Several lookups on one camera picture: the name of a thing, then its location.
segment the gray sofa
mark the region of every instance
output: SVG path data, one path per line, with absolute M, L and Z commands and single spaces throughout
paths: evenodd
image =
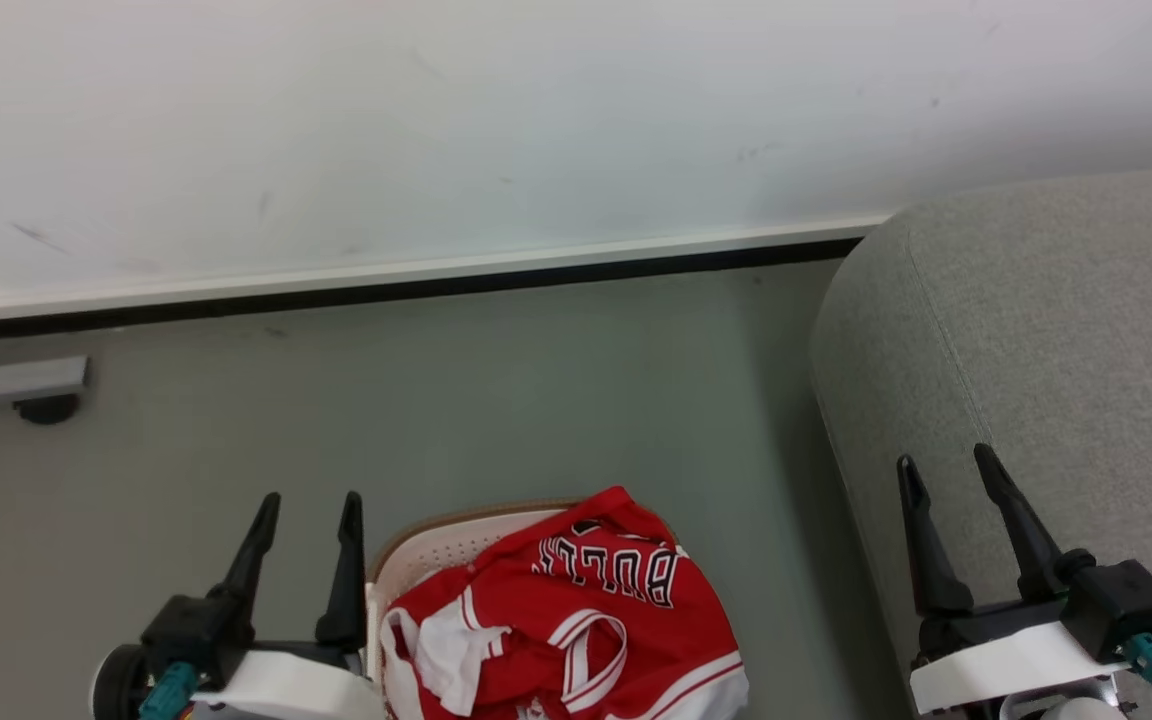
M 977 602 L 1016 597 L 973 444 L 988 442 L 1062 548 L 1152 570 L 1152 172 L 1060 179 L 910 209 L 838 271 L 814 386 L 908 679 L 918 619 L 896 456 Z M 1152 719 L 1152 691 L 1121 696 Z

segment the black baseboard strip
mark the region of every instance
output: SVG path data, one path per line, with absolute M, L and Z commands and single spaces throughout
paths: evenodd
M 120 328 L 146 323 L 172 323 L 198 318 L 223 318 L 227 314 L 278 313 L 309 306 L 358 305 L 364 302 L 418 300 L 467 295 L 475 291 L 521 290 L 529 287 L 616 281 L 616 279 L 703 273 L 712 270 L 755 268 L 760 265 L 812 263 L 844 258 L 861 238 L 827 240 L 796 245 L 756 247 L 670 258 L 622 260 L 596 265 L 571 265 L 563 268 L 522 270 L 516 273 L 470 275 L 392 285 L 333 288 L 333 290 L 285 291 L 274 295 L 227 297 L 170 302 L 164 305 L 116 306 L 84 313 L 38 314 L 32 318 L 0 320 L 0 338 L 26 338 L 37 334 L 73 333 L 100 328 Z

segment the sofa seam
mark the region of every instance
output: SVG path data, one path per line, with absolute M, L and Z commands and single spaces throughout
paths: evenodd
M 914 243 L 910 241 L 911 234 L 914 234 L 914 229 L 905 227 L 905 237 L 901 245 L 904 247 L 905 259 L 909 260 L 910 271 L 914 273 L 914 286 L 918 288 L 919 295 L 922 295 L 923 302 L 927 306 L 927 313 L 931 316 L 937 335 L 940 338 L 941 354 L 954 366 L 955 379 L 958 382 L 958 387 L 963 389 L 963 396 L 967 401 L 968 415 L 972 416 L 975 429 L 977 429 L 977 433 L 980 434 L 984 442 L 993 445 L 993 433 L 990 430 L 988 422 L 984 418 L 983 410 L 980 410 L 980 402 L 975 395 L 967 371 L 963 369 L 963 359 L 961 359 L 957 348 L 950 341 L 950 332 L 946 327 L 940 311 L 937 309 L 937 303 L 932 300 L 931 288 L 924 281 L 923 272 L 918 266 L 918 259 L 914 258 Z

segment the gray floor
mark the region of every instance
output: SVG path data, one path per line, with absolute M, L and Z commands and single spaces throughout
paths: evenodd
M 85 715 L 104 653 L 219 579 L 272 488 L 257 632 L 306 638 L 348 488 L 374 552 L 439 511 L 617 483 L 723 598 L 745 719 L 904 717 L 808 384 L 836 266 L 0 341 L 94 367 L 67 424 L 0 410 L 0 717 Z

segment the red jersey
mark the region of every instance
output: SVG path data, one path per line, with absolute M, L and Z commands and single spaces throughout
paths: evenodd
M 397 720 L 726 720 L 749 692 L 713 588 L 621 487 L 434 574 L 380 635 Z

